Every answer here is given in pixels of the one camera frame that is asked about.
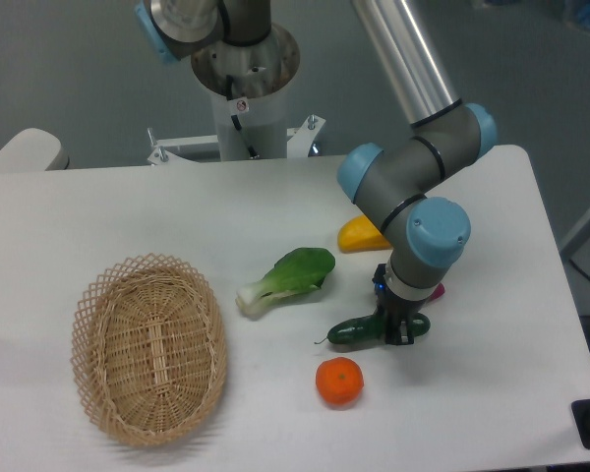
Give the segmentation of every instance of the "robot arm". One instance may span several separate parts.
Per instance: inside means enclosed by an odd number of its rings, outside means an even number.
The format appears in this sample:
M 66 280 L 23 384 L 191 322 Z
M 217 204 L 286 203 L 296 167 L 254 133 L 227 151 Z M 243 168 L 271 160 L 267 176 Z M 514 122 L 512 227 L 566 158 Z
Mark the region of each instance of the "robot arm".
M 408 0 L 353 0 L 415 136 L 386 153 L 357 147 L 338 171 L 343 191 L 391 243 L 374 282 L 388 344 L 411 344 L 412 318 L 461 256 L 470 220 L 424 195 L 473 164 L 497 139 L 480 105 L 462 105 Z
M 271 33 L 270 0 L 144 0 L 136 15 L 164 62 L 217 41 L 253 46 Z
M 409 0 L 352 3 L 415 136 L 393 152 L 357 147 L 339 168 L 338 181 L 393 246 L 389 261 L 376 270 L 378 306 L 367 318 L 383 326 L 385 342 L 411 344 L 413 318 L 470 237 L 461 206 L 425 194 L 485 154 L 497 130 L 483 107 L 462 104 Z M 160 56 L 193 54 L 200 82 L 227 100 L 272 94 L 297 70 L 297 47 L 271 26 L 269 0 L 144 0 L 136 12 Z M 294 61 L 289 66 L 282 57 Z M 241 132 L 238 117 L 231 118 Z M 275 130 L 267 128 L 265 135 L 282 133 Z M 251 157 L 258 155 L 241 136 L 244 146 L 236 153 L 245 157 L 247 148 Z

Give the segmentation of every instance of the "metal bracket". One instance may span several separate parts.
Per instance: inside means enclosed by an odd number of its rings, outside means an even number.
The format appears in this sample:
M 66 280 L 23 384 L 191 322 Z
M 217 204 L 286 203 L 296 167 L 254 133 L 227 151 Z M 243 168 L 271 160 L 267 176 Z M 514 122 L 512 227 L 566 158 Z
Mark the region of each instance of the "metal bracket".
M 560 255 L 567 261 L 590 239 L 590 207 L 560 241 Z
M 288 158 L 303 158 L 321 155 L 321 147 L 315 139 L 324 125 L 324 118 L 310 115 L 300 128 L 287 129 L 286 136 L 289 140 L 286 144 L 286 156 Z M 151 164 L 161 165 L 167 162 L 176 162 L 177 160 L 194 162 L 180 157 L 180 155 L 218 152 L 216 135 L 158 140 L 155 137 L 153 128 L 148 128 L 147 134 L 151 149 L 151 154 L 147 160 Z

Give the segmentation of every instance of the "black cable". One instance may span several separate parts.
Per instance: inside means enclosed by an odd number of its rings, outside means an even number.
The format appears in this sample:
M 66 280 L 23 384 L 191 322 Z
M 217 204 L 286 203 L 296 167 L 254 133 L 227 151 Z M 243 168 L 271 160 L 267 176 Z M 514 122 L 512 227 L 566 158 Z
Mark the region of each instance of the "black cable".
M 234 78 L 230 75 L 225 76 L 225 98 L 227 98 L 227 101 L 233 99 L 233 92 L 232 92 L 232 88 L 234 86 Z M 245 145 L 245 148 L 247 148 L 247 152 L 249 153 L 249 157 L 252 159 L 257 159 L 258 153 L 256 152 L 256 150 L 254 149 L 254 147 L 247 142 L 247 139 L 245 138 L 245 134 L 243 133 L 243 126 L 240 124 L 240 120 L 238 119 L 238 115 L 232 115 L 232 123 L 234 124 L 234 128 L 236 129 L 236 131 L 238 132 L 238 134 L 240 135 L 240 137 L 243 139 L 243 144 Z
M 588 273 L 585 270 L 583 270 L 579 265 L 577 265 L 577 263 L 573 259 L 569 259 L 568 262 L 570 263 L 572 268 L 574 268 L 577 272 L 581 274 L 583 278 L 590 282 L 590 275 L 588 275 Z

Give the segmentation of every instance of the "orange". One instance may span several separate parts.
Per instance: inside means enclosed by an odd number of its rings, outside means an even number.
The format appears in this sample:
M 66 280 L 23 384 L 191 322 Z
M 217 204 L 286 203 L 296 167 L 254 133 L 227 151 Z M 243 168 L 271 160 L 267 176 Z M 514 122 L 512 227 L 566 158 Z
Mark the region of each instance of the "orange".
M 317 390 L 330 405 L 344 405 L 355 400 L 363 389 L 363 373 L 351 359 L 336 357 L 317 368 Z

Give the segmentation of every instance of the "green vegetable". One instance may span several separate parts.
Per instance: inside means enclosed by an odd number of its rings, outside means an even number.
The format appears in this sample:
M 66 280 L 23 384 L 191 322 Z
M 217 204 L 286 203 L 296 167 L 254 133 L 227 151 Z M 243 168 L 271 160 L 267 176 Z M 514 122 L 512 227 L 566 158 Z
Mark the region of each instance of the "green vegetable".
M 413 316 L 411 330 L 415 337 L 422 336 L 431 328 L 431 321 L 421 313 Z M 327 340 L 332 344 L 355 344 L 380 339 L 384 334 L 384 317 L 379 314 L 353 318 L 337 324 L 327 332 Z
M 284 299 L 319 290 L 333 269 L 334 256 L 327 249 L 296 249 L 261 280 L 241 287 L 236 292 L 236 305 L 245 315 L 258 315 Z
M 327 332 L 327 340 L 332 344 L 353 344 L 379 339 L 383 333 L 384 318 L 381 315 L 369 315 L 339 323 Z

